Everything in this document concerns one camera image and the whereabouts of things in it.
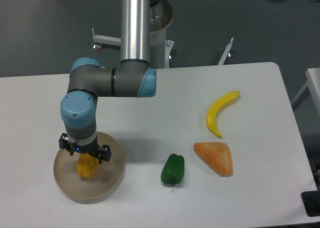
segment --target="yellow banana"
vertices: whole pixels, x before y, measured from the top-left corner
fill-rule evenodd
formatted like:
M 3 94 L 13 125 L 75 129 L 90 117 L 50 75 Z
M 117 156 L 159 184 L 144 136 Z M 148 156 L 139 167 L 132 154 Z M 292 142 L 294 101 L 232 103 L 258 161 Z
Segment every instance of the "yellow banana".
M 222 97 L 218 98 L 217 101 L 210 107 L 208 113 L 206 114 L 205 123 L 208 129 L 213 132 L 217 137 L 221 138 L 222 134 L 217 128 L 216 116 L 217 113 L 225 106 L 233 103 L 240 96 L 239 91 L 228 92 Z

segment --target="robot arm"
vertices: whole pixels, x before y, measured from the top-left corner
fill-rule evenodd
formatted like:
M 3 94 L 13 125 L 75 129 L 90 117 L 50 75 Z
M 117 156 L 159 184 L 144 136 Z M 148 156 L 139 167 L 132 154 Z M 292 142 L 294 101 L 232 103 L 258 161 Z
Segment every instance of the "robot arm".
M 120 68 L 102 68 L 98 61 L 87 57 L 73 63 L 68 91 L 60 104 L 67 134 L 61 135 L 59 147 L 70 155 L 89 153 L 99 163 L 110 159 L 110 147 L 98 144 L 98 97 L 156 94 L 157 73 L 149 68 L 149 6 L 150 0 L 122 0 Z

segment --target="silver metal pole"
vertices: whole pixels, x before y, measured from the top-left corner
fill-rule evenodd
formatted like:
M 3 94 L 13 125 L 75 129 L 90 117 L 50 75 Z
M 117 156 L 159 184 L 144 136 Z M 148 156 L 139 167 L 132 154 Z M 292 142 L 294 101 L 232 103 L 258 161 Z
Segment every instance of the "silver metal pole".
M 122 0 L 121 61 L 149 62 L 150 0 Z

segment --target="green bell pepper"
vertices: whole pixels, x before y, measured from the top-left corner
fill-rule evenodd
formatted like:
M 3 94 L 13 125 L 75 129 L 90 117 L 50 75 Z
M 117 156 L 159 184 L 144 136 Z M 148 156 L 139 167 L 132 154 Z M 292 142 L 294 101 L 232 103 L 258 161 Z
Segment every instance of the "green bell pepper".
M 171 154 L 166 161 L 162 172 L 161 181 L 168 185 L 179 184 L 185 175 L 185 159 L 183 156 Z

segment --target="bread crust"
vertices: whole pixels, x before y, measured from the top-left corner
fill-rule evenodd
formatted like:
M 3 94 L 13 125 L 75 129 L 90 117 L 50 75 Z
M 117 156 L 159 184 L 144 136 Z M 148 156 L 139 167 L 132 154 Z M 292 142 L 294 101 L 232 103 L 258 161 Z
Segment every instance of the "bread crust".
M 233 174 L 231 152 L 226 143 L 197 142 L 193 146 L 197 153 L 213 170 L 221 176 Z

